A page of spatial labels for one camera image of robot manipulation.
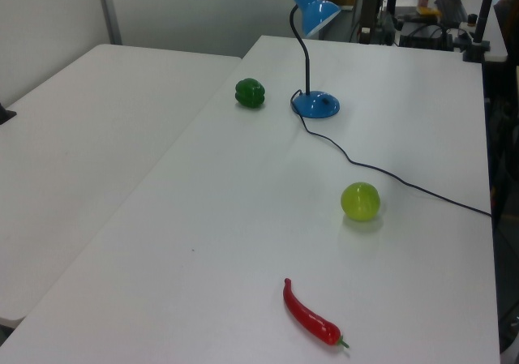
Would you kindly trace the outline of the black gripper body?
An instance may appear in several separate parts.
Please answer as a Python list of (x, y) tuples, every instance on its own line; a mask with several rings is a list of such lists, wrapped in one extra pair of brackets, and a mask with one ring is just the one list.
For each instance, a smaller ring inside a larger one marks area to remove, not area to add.
[[(374, 27), (383, 0), (363, 0), (363, 26)], [(397, 0), (387, 0), (386, 11), (395, 14)]]

